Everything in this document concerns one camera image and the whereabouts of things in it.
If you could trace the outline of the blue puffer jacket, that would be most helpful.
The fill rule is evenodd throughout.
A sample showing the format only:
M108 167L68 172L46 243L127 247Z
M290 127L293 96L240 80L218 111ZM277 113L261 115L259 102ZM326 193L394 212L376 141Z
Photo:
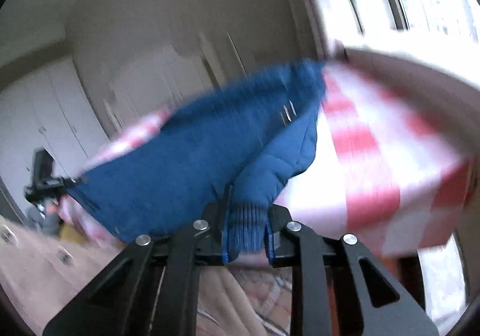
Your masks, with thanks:
M69 195L126 243L172 234L218 204L224 260L259 251L270 207L315 159L323 67L272 65L198 98L146 144L86 172Z

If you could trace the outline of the white wardrobe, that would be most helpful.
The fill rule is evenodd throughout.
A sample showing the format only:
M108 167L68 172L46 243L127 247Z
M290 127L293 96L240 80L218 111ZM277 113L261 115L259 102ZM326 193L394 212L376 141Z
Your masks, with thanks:
M1 92L1 179L21 212L30 207L24 187L31 182L35 150L48 150L54 174L69 177L107 141L69 56Z

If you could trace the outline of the pink white checkered bedsheet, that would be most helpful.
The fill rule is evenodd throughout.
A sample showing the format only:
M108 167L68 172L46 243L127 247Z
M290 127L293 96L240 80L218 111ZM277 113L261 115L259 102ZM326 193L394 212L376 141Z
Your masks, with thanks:
M473 153L444 118L401 89L341 62L322 64L326 95L315 159L289 179L272 206L287 207L318 234L354 234L377 255L445 243L473 181ZM177 109L213 91L143 117L91 159L80 177L146 144ZM69 193L58 211L92 241L125 243Z

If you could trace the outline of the white wooden headboard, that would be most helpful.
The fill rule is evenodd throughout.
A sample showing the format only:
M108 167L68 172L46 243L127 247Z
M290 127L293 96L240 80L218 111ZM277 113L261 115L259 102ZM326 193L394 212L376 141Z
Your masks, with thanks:
M126 35L105 40L100 52L99 112L109 137L163 104L177 105L226 86L255 63L249 37L229 30L200 32L187 52L165 39L144 42Z

